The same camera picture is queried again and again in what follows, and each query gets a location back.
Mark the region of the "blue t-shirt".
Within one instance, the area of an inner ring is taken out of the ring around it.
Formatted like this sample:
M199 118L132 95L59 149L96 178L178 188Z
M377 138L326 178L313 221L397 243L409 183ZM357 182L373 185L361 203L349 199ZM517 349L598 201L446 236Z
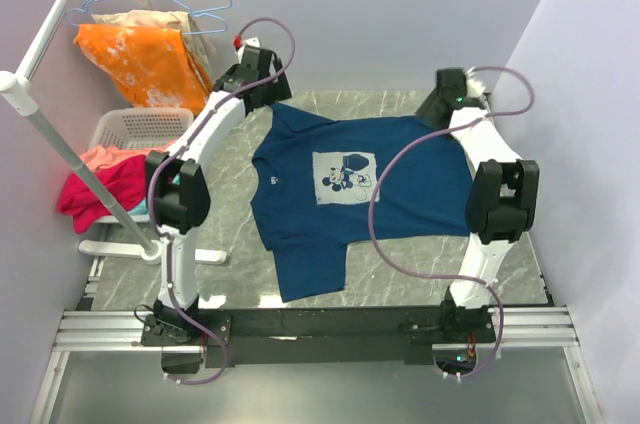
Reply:
M465 153L452 138L422 142L430 131L415 116L337 121L273 105L251 205L283 301L343 290L371 201L378 239L468 235Z

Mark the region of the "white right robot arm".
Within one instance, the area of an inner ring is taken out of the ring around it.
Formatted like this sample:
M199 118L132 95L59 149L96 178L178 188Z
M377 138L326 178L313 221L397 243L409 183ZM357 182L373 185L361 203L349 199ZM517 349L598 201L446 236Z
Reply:
M459 271L440 306L439 331L452 343L492 329L488 287L509 251L534 222L540 169L499 134L485 84L471 70L436 71L435 87L416 111L432 129L446 129L473 173L465 207L470 231Z

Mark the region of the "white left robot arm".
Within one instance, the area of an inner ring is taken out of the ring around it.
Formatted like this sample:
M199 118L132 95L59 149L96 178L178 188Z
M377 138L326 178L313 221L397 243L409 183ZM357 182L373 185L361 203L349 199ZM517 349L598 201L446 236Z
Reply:
M187 131L167 150L145 159L146 203L159 235L161 287L144 339L155 332L186 346L202 336L195 252L198 229L211 206L204 168L247 114L291 97L285 66L275 52L245 43L238 55L239 62L215 82Z

